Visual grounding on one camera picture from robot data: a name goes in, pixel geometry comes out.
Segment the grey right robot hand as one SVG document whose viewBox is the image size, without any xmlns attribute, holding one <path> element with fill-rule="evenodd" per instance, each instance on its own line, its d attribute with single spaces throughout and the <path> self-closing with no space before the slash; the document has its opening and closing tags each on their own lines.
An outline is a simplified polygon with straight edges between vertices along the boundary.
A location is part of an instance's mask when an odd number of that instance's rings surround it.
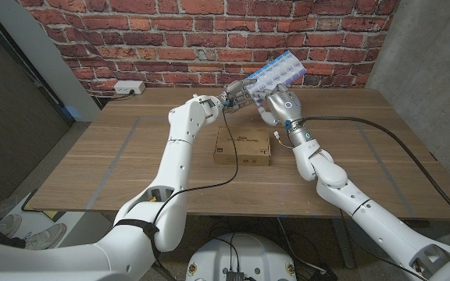
<svg viewBox="0 0 450 281">
<path fill-rule="evenodd" d="M 255 93 L 260 100 L 265 101 L 269 111 L 261 105 L 258 111 L 262 120 L 271 126 L 284 126 L 287 121 L 294 122 L 302 117 L 302 104 L 297 95 L 283 84 L 278 84 L 273 90 L 263 89 Z"/>
</svg>

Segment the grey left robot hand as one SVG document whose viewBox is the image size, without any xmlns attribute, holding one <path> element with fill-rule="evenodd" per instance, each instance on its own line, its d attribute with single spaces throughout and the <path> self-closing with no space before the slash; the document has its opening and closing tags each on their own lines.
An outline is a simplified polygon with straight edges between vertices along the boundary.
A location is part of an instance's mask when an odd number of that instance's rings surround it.
<svg viewBox="0 0 450 281">
<path fill-rule="evenodd" d="M 223 111 L 231 114 L 253 103 L 254 100 L 246 87 L 254 84 L 256 81 L 257 79 L 236 80 L 227 85 L 225 90 L 218 96 Z"/>
</svg>

